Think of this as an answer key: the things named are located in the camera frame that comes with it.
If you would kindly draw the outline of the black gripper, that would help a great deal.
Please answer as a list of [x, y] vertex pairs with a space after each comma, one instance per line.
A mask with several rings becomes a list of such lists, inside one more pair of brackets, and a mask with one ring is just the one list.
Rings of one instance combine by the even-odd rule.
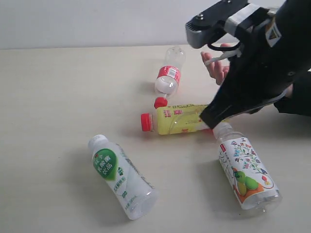
[[274, 15], [248, 5], [227, 19], [225, 31], [239, 39], [242, 54], [231, 59], [220, 92], [200, 114], [210, 129], [279, 99], [310, 69], [311, 2], [287, 0]]

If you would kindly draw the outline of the person's open hand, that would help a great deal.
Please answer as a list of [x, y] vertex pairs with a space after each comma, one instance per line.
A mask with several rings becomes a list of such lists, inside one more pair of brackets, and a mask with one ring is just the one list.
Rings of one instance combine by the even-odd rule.
[[[201, 58], [205, 64], [208, 60], [212, 59], [212, 55], [209, 52], [202, 51]], [[221, 61], [212, 62], [209, 65], [206, 65], [209, 76], [213, 78], [217, 85], [221, 85], [225, 77], [229, 72], [229, 66], [223, 66]], [[283, 99], [299, 99], [297, 94], [297, 88], [299, 85], [297, 83], [291, 84], [287, 89]]]

